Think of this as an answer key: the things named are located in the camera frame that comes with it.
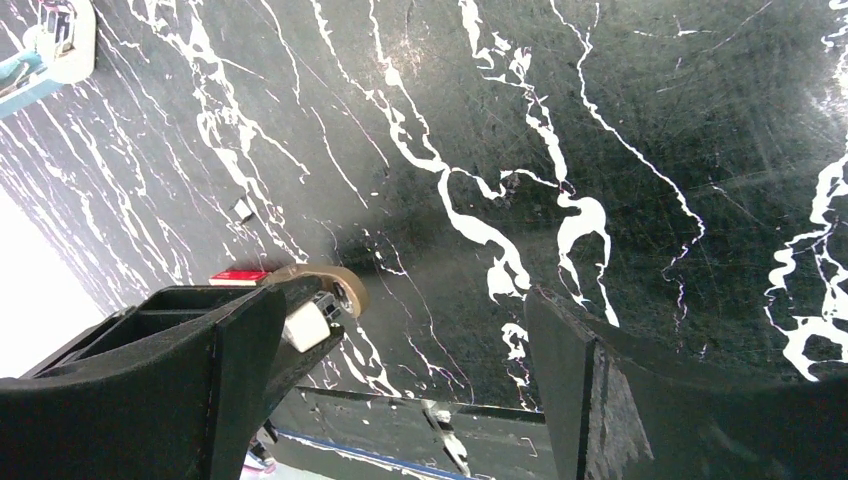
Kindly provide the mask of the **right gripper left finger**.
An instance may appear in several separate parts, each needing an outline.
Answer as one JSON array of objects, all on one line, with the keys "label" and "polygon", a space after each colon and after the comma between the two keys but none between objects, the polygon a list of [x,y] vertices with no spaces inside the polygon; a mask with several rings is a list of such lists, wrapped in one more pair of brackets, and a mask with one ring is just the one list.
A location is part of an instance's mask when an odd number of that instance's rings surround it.
[{"label": "right gripper left finger", "polygon": [[248,291],[191,318],[129,312],[73,360],[1,382],[5,479],[236,479],[287,302]]}]

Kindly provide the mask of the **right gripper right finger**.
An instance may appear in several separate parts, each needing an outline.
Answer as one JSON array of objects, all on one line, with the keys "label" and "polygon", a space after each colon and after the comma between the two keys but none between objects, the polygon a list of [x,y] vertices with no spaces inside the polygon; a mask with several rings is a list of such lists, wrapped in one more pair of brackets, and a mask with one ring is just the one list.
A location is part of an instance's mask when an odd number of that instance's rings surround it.
[{"label": "right gripper right finger", "polygon": [[560,479],[843,479],[847,381],[677,355],[534,287],[533,375]]}]

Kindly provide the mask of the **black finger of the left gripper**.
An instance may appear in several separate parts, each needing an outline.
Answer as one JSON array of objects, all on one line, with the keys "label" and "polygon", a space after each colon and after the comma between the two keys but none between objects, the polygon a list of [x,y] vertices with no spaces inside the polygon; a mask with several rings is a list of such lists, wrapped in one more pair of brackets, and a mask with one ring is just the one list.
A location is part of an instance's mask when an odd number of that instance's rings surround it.
[{"label": "black finger of the left gripper", "polygon": [[[302,293],[297,288],[293,293],[281,285],[285,294],[286,314],[290,312],[291,300],[301,299]],[[281,403],[288,392],[297,386],[324,358],[336,348],[345,333],[344,327],[335,321],[331,325],[331,336],[316,347],[305,353],[299,353],[289,345],[281,334],[277,352],[270,367],[269,378],[263,394],[261,416],[268,418]]]}]

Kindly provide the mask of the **beige small eraser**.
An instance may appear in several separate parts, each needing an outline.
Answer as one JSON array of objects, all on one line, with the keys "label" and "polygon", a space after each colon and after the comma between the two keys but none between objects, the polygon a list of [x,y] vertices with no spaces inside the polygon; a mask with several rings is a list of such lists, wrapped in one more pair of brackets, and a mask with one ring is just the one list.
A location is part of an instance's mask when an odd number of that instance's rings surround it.
[{"label": "beige small eraser", "polygon": [[305,353],[331,336],[331,325],[346,313],[356,319],[370,306],[370,295],[353,271],[340,266],[293,264],[270,273],[260,284],[282,285],[301,299],[291,300],[282,338]]}]

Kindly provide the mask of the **light blue stapler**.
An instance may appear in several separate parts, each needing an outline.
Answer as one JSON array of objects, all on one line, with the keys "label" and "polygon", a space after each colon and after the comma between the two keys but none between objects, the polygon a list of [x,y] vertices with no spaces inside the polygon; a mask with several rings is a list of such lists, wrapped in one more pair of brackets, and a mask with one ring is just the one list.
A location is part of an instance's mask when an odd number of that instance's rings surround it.
[{"label": "light blue stapler", "polygon": [[1,116],[92,75],[97,18],[89,0],[40,1],[38,23],[23,35],[23,47],[1,62]]}]

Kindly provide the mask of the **small white staple piece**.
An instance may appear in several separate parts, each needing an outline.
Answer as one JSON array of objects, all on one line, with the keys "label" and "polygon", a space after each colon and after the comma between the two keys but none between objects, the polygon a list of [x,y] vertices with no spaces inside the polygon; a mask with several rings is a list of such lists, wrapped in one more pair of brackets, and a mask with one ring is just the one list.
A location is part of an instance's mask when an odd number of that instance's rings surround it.
[{"label": "small white staple piece", "polygon": [[233,205],[232,210],[237,217],[237,221],[241,224],[249,221],[255,215],[253,208],[245,198],[240,198]]}]

